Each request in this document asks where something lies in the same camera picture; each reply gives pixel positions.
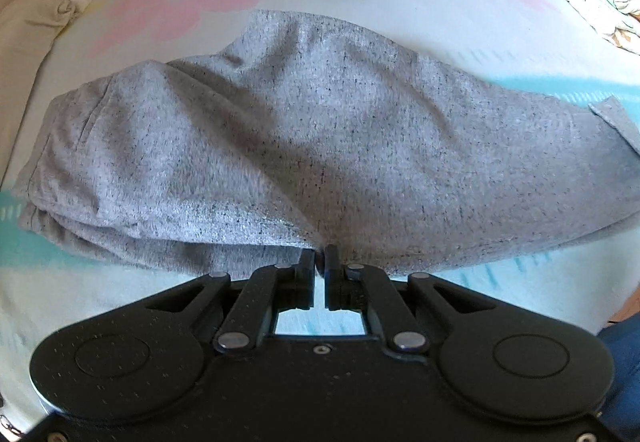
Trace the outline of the blue clothed operator leg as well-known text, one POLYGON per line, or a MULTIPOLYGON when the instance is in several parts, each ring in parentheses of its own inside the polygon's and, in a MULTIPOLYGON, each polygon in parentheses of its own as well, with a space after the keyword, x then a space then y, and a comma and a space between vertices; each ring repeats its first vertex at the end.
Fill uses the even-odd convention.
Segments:
POLYGON ((634 314, 603 329, 598 337, 614 361, 614 380, 608 391, 602 419, 626 441, 639 440, 640 422, 640 316, 634 314))

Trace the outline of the pastel floral bed sheet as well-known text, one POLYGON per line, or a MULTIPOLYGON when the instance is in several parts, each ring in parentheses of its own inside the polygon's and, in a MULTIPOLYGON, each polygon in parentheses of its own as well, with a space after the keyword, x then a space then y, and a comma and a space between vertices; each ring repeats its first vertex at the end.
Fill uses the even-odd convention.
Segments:
POLYGON ((28 378, 56 329, 179 285, 180 273, 78 258, 23 231, 11 194, 51 100, 145 59, 221 50, 255 8, 340 18, 515 90, 639 114, 639 59, 608 44, 564 0, 94 0, 55 41, 1 189, 1 413, 20 431, 44 411, 28 378))

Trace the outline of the grey speckled pants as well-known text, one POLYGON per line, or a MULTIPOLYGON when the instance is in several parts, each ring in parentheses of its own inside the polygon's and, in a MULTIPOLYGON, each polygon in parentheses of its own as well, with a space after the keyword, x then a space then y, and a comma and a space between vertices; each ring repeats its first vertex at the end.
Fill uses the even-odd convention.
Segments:
POLYGON ((108 262, 243 274, 337 245, 406 274, 636 226, 639 132, 615 98, 508 90, 260 10, 217 54, 54 98, 14 193, 26 231, 108 262))

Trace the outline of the cream rolled bed bumper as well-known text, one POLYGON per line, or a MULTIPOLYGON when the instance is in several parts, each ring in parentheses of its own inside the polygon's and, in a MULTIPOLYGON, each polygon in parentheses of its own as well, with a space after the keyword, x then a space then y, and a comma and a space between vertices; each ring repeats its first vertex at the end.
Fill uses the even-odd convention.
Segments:
POLYGON ((38 70, 93 0, 13 0, 1 9, 1 171, 6 172, 38 70))

